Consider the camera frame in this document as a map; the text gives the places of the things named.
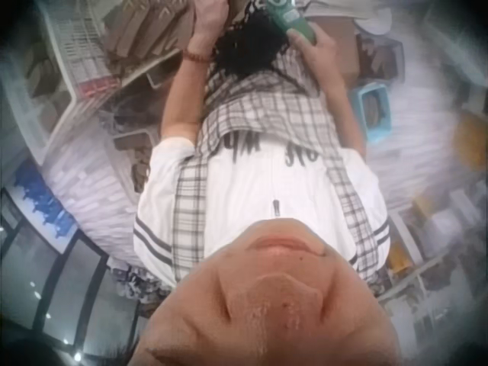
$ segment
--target plaid shirt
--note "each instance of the plaid shirt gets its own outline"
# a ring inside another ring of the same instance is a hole
[[[324,158],[357,246],[358,274],[370,280],[376,272],[377,242],[339,154],[336,128],[325,98],[321,98],[318,85],[296,50],[278,55],[273,67],[273,71],[258,72],[242,81],[210,69],[206,117],[195,155],[181,164],[175,196],[171,247],[176,281],[204,259],[208,162],[220,139],[236,130],[270,133]]]

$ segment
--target green phone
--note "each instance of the green phone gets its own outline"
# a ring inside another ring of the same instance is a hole
[[[273,21],[286,33],[295,29],[302,33],[313,45],[316,44],[315,32],[294,5],[294,0],[266,0],[266,8]]]

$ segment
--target nose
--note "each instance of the nose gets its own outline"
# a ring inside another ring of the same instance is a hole
[[[292,340],[319,325],[323,295],[288,274],[267,274],[227,294],[227,306],[231,322],[275,340]]]

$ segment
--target white t-shirt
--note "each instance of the white t-shirt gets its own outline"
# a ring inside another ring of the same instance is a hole
[[[146,267],[175,286],[169,255],[179,164],[194,154],[191,141],[163,140],[153,151],[141,195],[134,247]],[[348,176],[378,242],[381,268],[390,250],[387,208],[376,175],[352,149],[341,149]],[[354,261],[356,245],[322,158],[276,137],[239,131],[227,134],[210,160],[204,238],[205,258],[231,243],[250,225],[277,217],[306,224],[343,258]]]

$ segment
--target tiled floor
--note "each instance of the tiled floor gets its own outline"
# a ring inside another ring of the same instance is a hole
[[[420,34],[415,18],[404,11],[394,13],[390,36],[403,42],[406,82],[391,90],[393,132],[369,147],[368,163],[393,209],[425,189],[446,191],[476,175],[458,162],[451,147],[458,123],[458,113],[451,107],[454,91],[432,45]],[[118,171],[128,176],[127,156],[114,150],[111,138],[92,120],[48,158],[43,175],[96,244],[118,259],[139,264],[132,249],[136,205],[112,168],[114,159]]]

